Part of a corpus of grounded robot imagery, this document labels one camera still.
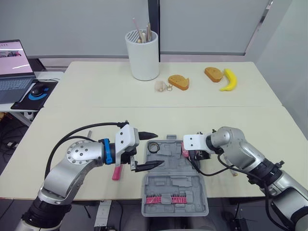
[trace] yellow banana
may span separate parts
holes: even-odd
[[[237,80],[235,74],[230,69],[224,70],[224,75],[227,77],[229,84],[224,88],[219,89],[220,91],[233,90],[236,86]]]

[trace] mousepad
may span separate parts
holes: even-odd
[[[37,85],[43,84],[46,88],[43,90],[43,93],[38,96],[33,96],[29,92],[23,98],[21,102],[15,102],[11,109],[23,109],[23,110],[39,110],[43,107],[45,101],[51,94],[52,90],[55,88],[57,83],[55,82],[37,82],[33,88]]]

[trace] table leg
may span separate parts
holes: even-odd
[[[12,116],[14,116],[16,119],[18,119],[20,122],[22,122],[24,125],[28,126],[28,127],[32,123],[31,120],[29,120],[26,117],[24,117],[24,115],[21,114],[20,112],[10,112],[10,114]]]

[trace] bread slice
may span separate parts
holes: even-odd
[[[223,77],[223,73],[215,67],[207,67],[204,73],[215,83],[219,82]]]
[[[187,90],[189,85],[189,78],[184,78],[180,75],[172,75],[168,78],[168,82],[181,90]]]

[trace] white wall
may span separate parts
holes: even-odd
[[[307,0],[293,0],[256,65],[308,139],[307,14]]]

